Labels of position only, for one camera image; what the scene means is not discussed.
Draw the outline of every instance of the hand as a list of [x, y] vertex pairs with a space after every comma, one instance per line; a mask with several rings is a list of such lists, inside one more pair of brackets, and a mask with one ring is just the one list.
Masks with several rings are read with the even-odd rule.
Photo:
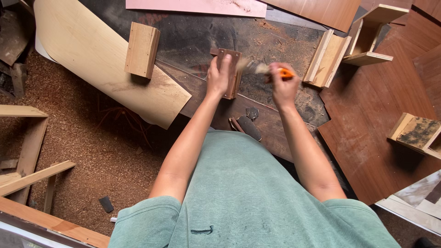
[[225, 55], [220, 66], [220, 71], [217, 70], [217, 58], [211, 60], [210, 68], [207, 74], [207, 94], [205, 97], [216, 97], [219, 100], [225, 95], [228, 89], [228, 75], [230, 72], [231, 55]]
[[278, 109], [294, 106], [295, 95], [299, 87], [300, 78], [295, 75], [292, 79], [283, 81], [280, 77], [279, 68], [294, 71], [287, 63], [271, 63], [269, 70], [273, 79], [273, 100]]

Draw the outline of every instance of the floor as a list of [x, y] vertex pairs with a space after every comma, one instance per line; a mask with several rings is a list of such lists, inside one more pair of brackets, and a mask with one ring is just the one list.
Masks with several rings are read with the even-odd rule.
[[[36, 52], [28, 56], [26, 64], [26, 96], [12, 101], [0, 95], [0, 104], [30, 105], [50, 115], [37, 170], [65, 160], [77, 163], [57, 177], [51, 214], [110, 236], [114, 225], [110, 218], [148, 196], [167, 151], [188, 118], [179, 115], [168, 131], [150, 127], [150, 148], [130, 127], [128, 120], [134, 121], [127, 113], [117, 116], [114, 111], [106, 116], [104, 110], [120, 107], [113, 99]], [[24, 118], [0, 118], [0, 155], [18, 158], [20, 133], [25, 129]], [[139, 147], [143, 152], [137, 155]], [[32, 186], [30, 207], [43, 210], [46, 183]], [[98, 202], [106, 195], [115, 208], [110, 213]], [[432, 233], [383, 209], [374, 210], [402, 247], [412, 247], [419, 237], [441, 243]]]

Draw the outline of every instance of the green t-shirt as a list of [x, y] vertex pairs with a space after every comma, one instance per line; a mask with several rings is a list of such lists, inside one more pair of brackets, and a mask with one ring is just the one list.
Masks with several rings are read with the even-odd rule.
[[118, 213], [115, 247], [400, 247], [366, 204], [319, 202], [259, 143], [208, 132], [183, 204], [147, 199]]

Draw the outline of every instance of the person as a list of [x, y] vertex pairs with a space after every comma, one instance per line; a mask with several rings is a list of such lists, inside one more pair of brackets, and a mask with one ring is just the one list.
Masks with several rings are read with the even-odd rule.
[[[220, 71], [217, 63], [222, 63]], [[209, 126], [231, 56], [215, 57], [207, 93], [162, 163], [149, 198], [118, 213], [116, 247], [400, 247], [366, 204], [347, 199], [294, 104], [299, 77], [269, 65], [302, 186], [259, 142]]]

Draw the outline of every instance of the pink laminate sheet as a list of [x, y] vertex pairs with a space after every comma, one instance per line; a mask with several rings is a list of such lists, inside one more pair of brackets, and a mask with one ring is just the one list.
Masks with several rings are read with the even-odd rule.
[[126, 9], [184, 11], [262, 17], [266, 4], [257, 0], [126, 0]]

